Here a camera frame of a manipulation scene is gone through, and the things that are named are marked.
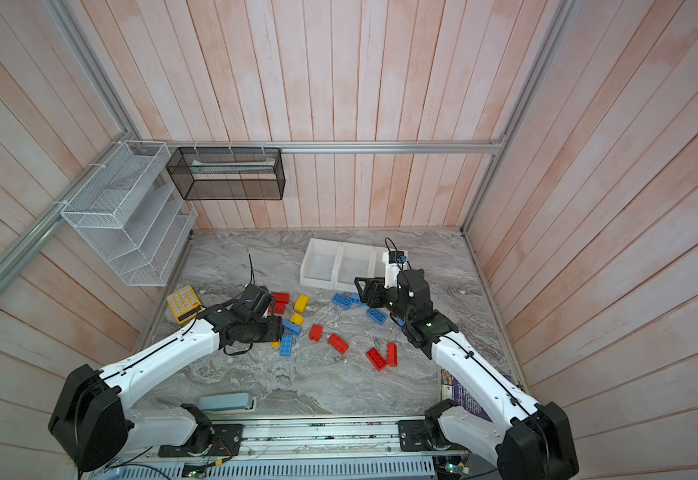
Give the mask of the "yellow sloped brick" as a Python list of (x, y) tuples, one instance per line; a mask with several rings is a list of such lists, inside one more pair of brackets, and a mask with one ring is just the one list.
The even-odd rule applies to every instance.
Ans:
[(304, 322), (304, 318), (299, 313), (294, 313), (291, 317), (291, 322), (298, 326), (301, 326)]

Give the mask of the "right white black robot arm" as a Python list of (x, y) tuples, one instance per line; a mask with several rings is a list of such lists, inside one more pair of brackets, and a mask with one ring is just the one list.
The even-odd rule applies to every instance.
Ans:
[(579, 463), (566, 413), (540, 404), (485, 360), (457, 325), (436, 310), (423, 270), (403, 270), (393, 281), (358, 277), (360, 299), (402, 322), (415, 348), (451, 374), (486, 412), (469, 413), (443, 400), (425, 413), (431, 444), (460, 445), (494, 466), (503, 479), (570, 479)]

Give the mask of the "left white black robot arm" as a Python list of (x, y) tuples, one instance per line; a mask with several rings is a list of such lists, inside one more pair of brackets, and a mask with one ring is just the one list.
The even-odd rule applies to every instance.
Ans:
[(206, 307), (178, 306), (181, 328), (128, 358), (94, 369), (73, 370), (49, 421), (49, 432), (79, 473), (107, 465), (121, 452), (172, 446), (204, 456), (214, 446), (211, 420), (196, 405), (168, 410), (138, 410), (136, 403), (155, 386), (192, 362), (240, 343), (278, 341), (283, 320), (271, 314), (276, 299), (266, 287), (250, 283), (235, 297)]

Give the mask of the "yellow long brick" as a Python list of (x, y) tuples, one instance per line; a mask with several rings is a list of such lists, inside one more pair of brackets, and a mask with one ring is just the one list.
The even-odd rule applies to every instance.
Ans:
[(300, 295), (295, 302), (294, 310), (298, 313), (304, 313), (308, 307), (310, 297), (307, 295)]

